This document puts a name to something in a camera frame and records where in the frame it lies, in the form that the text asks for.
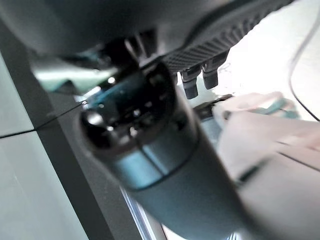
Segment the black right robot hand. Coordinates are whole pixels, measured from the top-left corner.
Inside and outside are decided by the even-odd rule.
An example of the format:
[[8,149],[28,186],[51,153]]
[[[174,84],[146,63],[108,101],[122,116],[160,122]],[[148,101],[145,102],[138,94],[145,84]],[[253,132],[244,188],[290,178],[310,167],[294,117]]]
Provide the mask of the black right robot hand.
[[49,92],[78,95],[83,153],[156,220],[187,239],[223,240],[250,219],[188,103],[196,78],[218,84],[229,50],[288,0],[3,0],[0,20],[32,73],[69,75]]

